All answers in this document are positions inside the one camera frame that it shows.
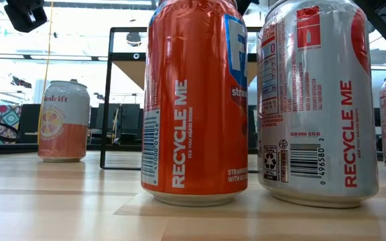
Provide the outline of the orange-red Fanta strawberry can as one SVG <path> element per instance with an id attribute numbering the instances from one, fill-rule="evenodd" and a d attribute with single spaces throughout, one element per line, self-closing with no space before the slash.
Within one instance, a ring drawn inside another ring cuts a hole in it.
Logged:
<path id="1" fill-rule="evenodd" d="M 248 184 L 247 28 L 237 0 L 159 0 L 147 29 L 141 186 L 177 206 Z"/>

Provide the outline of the orange Spindrift grapefruit can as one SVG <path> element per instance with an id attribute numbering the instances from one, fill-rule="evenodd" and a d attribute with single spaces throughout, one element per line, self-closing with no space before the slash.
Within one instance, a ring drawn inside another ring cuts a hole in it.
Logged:
<path id="1" fill-rule="evenodd" d="M 47 162 L 77 162 L 86 155 L 90 118 L 87 87 L 54 80 L 46 88 L 40 111 L 38 156 Z"/>

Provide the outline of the white cylinder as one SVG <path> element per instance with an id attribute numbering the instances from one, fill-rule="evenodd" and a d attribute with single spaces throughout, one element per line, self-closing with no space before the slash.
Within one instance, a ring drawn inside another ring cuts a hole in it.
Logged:
<path id="1" fill-rule="evenodd" d="M 33 103 L 34 104 L 42 103 L 42 98 L 44 96 L 44 92 L 47 87 L 48 87 L 48 83 L 43 78 L 37 79 L 34 82 L 34 85 L 33 85 L 33 90 L 34 90 Z"/>

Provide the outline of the black office partition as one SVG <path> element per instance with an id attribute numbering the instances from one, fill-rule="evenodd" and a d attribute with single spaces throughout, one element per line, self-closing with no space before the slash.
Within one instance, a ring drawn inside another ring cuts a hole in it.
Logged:
<path id="1" fill-rule="evenodd" d="M 19 119 L 18 130 L 20 138 L 18 143 L 38 143 L 38 121 L 40 117 L 40 104 L 23 104 Z"/>

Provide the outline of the black ceiling dome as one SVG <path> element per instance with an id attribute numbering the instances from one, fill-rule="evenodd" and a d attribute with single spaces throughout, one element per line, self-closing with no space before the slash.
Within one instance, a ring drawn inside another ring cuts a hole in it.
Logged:
<path id="1" fill-rule="evenodd" d="M 139 32 L 129 32 L 126 36 L 126 41 L 130 46 L 139 47 L 142 43 Z"/>

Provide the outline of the wooden shelf with black frame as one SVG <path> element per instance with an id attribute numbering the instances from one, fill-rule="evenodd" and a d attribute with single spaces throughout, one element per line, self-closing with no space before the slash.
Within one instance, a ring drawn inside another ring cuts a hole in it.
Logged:
<path id="1" fill-rule="evenodd" d="M 146 27 L 112 27 L 109 32 L 109 50 L 107 54 L 107 75 L 105 82 L 105 94 L 104 94 L 104 113 L 103 120 L 108 119 L 107 114 L 109 112 L 109 97 L 111 90 L 111 74 L 112 65 L 116 65 L 123 73 L 125 73 L 136 85 L 140 88 L 144 87 L 145 82 L 145 54 L 142 52 L 115 52 L 115 34 L 116 33 L 146 33 Z M 248 138 L 249 138 L 249 173 L 257 173 L 257 129 L 255 123 L 257 117 L 255 111 L 257 110 L 257 102 L 249 101 L 247 109 L 248 114 Z M 123 170 L 123 171 L 139 171 L 139 167 L 113 167 L 106 164 L 107 151 L 140 151 L 141 147 L 134 145 L 122 145 L 121 147 L 110 147 L 101 141 L 99 150 L 101 169 L 108 170 Z"/>

